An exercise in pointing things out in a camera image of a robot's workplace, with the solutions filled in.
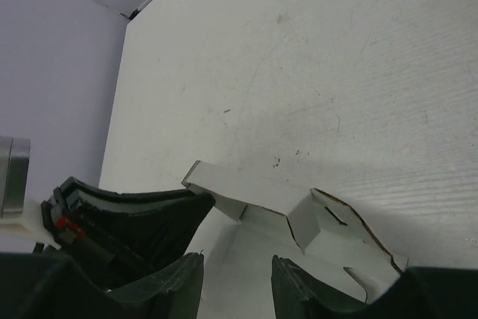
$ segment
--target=white cardboard box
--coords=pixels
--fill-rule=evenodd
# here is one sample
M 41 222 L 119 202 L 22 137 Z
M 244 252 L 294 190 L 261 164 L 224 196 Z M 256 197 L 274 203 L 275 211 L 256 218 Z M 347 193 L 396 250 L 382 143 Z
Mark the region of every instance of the white cardboard box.
M 198 318 L 274 318 L 270 272 L 275 254 L 367 303 L 406 266 L 353 208 L 319 190 L 201 161 L 182 183 L 216 200 L 188 248 L 205 256 Z

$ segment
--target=scuff mark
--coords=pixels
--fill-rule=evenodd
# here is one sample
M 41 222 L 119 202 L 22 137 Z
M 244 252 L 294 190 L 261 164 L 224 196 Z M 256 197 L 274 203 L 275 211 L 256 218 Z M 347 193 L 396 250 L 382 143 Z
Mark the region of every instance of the scuff mark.
M 335 60 L 335 65 L 338 66 L 337 46 L 335 45 L 335 37 L 333 36 L 333 34 L 335 34 L 334 25 L 332 25 L 332 45 L 334 46 L 334 60 Z
M 277 16 L 277 24 L 280 24 L 282 22 L 287 22 L 289 21 L 291 18 L 289 17 L 288 13 L 284 13 L 284 14 L 279 14 Z
M 337 126 L 337 137 L 338 137 L 338 132 L 341 130 L 341 117 L 335 114 L 335 116 L 338 118 L 338 126 Z
M 375 8 L 375 5 L 377 5 L 378 2 L 379 2 L 379 0 L 375 0 L 375 1 L 373 2 L 373 4 L 372 4 L 372 9 Z
M 252 74 L 251 76 L 251 79 L 249 80 L 249 83 L 247 85 L 247 89 L 246 89 L 246 95 L 243 97 L 243 100 L 242 100 L 242 103 L 240 105 L 240 110 L 239 110 L 239 116 L 238 116 L 238 123 L 240 123 L 240 120 L 242 119 L 242 114 L 244 112 L 244 108 L 246 107 L 246 101 L 249 99 L 249 95 L 250 95 L 250 90 L 252 88 L 252 84 L 254 84 L 254 81 L 255 81 L 255 77 L 257 76 L 260 68 L 262 67 L 262 64 L 266 61 L 266 59 L 268 59 L 273 51 L 277 48 L 277 46 L 279 46 L 279 42 L 270 47 L 270 45 L 268 46 L 269 47 L 269 51 L 268 52 L 265 52 L 261 58 L 261 60 L 259 61 L 257 67 L 255 68 L 254 70 L 254 73 Z M 238 136 L 238 128 L 234 131 L 234 136 L 237 138 Z
M 370 36 L 371 36 L 371 35 L 372 35 L 372 32 L 370 32 L 370 33 L 368 34 L 367 41 L 365 41 L 364 46 L 361 48 L 360 55 L 358 56 L 358 58 L 361 58 L 361 55 L 364 53 L 364 50 L 365 50 L 365 48 L 367 47 L 368 40 L 370 40 Z
M 350 12 L 350 28 L 353 29 L 353 12 L 355 11 L 355 9 L 352 9 L 352 11 Z
M 292 111 L 292 112 L 289 112 L 288 115 L 294 115 L 294 114 L 297 114 L 299 112 L 304 112 L 304 111 L 309 111 L 313 108 L 319 108 L 320 106 L 322 106 L 322 104 L 319 104 L 319 105 L 314 105 L 314 106 L 309 106 L 308 108 L 301 108 L 300 110 L 295 110 L 295 111 Z
M 305 80 L 305 82 L 307 82 L 307 85 L 317 94 L 317 96 L 320 96 L 320 93 L 317 90 L 315 90 L 315 88 L 311 85 L 310 82 L 308 82 L 307 80 Z

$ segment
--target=folded cardboard insert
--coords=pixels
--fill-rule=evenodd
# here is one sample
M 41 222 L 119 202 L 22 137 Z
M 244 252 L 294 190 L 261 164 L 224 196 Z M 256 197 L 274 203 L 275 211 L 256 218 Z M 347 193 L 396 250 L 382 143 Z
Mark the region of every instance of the folded cardboard insert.
M 367 302 L 386 291 L 406 266 L 406 259 L 392 255 L 353 208 L 320 190 L 201 161 L 182 184 L 216 200 L 217 211 L 205 218 L 188 248 L 205 256 L 204 300 L 227 300 L 227 288 L 241 287 L 251 296 L 236 300 L 238 308 L 258 305 L 270 290 L 264 282 L 270 286 L 273 254 L 297 261 L 319 280 Z

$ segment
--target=red component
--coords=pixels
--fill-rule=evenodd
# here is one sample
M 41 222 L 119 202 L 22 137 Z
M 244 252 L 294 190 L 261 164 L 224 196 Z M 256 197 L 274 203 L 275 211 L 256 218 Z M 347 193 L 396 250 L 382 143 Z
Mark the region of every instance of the red component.
M 74 233 L 76 233 L 75 239 L 77 240 L 82 239 L 87 234 L 78 224 L 65 216 L 61 216 L 60 219 L 55 222 L 55 227 L 59 229 L 71 229 Z

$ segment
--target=white plastic part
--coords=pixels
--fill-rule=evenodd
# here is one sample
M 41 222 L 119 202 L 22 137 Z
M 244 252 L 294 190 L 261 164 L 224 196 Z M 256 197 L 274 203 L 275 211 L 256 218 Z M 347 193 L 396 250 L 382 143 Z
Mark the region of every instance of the white plastic part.
M 60 248 L 52 235 L 43 227 L 40 204 L 28 197 L 23 202 L 21 214 L 8 214 L 0 218 L 0 235 L 28 239 Z

